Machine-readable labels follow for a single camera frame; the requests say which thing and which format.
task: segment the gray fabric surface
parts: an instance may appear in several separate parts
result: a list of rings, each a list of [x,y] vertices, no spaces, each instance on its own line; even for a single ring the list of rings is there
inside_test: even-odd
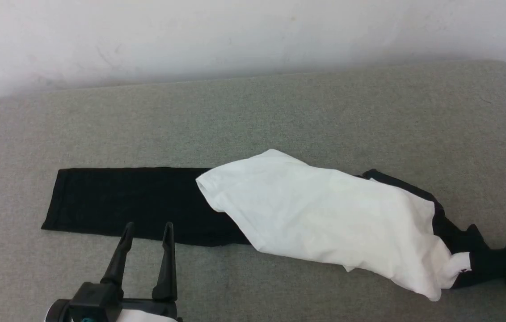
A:
[[[268,148],[348,173],[376,167],[432,192],[460,228],[506,243],[505,63],[0,98],[0,321],[41,320],[100,279],[118,242],[40,230],[58,169],[214,167]],[[134,241],[126,296],[151,294],[160,260],[159,242]],[[177,267],[187,322],[506,322],[500,281],[430,302],[367,271],[236,245],[179,245]]]

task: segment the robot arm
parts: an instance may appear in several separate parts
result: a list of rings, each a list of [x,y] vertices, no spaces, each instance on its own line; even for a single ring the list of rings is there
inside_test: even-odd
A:
[[[152,299],[124,298],[122,278],[132,247],[134,223],[126,225],[100,283],[85,282],[71,300],[57,300],[45,322],[181,322],[177,318],[177,281],[173,224],[165,226],[164,256]]]

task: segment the white fabric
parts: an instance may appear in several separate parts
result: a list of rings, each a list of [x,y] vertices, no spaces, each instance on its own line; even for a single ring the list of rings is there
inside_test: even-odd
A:
[[[453,254],[447,263],[442,267],[439,276],[442,281],[445,281],[441,288],[451,288],[454,285],[455,279],[460,272],[471,271],[472,263],[469,259],[469,253],[456,253]]]
[[[310,167],[270,149],[196,179],[263,253],[368,269],[433,301],[455,277],[433,234],[433,203],[400,188]]]
[[[149,314],[141,310],[123,309],[116,322],[177,322],[166,316]]]

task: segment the black pants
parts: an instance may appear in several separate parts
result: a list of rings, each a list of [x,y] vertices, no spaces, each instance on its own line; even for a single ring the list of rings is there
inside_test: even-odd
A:
[[[135,222],[135,237],[161,240],[167,222],[175,226],[178,243],[198,246],[250,244],[227,214],[214,211],[195,179],[208,169],[61,169],[42,229],[120,236]],[[457,228],[435,197],[418,187],[375,169],[359,176],[402,188],[434,202],[434,234],[452,254],[470,253],[471,271],[460,273],[453,288],[488,280],[506,281],[506,247],[491,250],[476,225]]]

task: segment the couch cushion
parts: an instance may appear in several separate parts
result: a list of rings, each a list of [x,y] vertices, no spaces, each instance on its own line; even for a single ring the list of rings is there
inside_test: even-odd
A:
[[[102,277],[118,238],[40,230],[58,169],[215,167],[279,149],[376,168],[432,192],[460,228],[506,243],[506,64],[67,90],[0,98],[0,321],[37,321]],[[506,321],[501,281],[439,302],[368,271],[250,246],[177,247],[186,321]],[[134,240],[128,297],[148,297],[161,244]]]

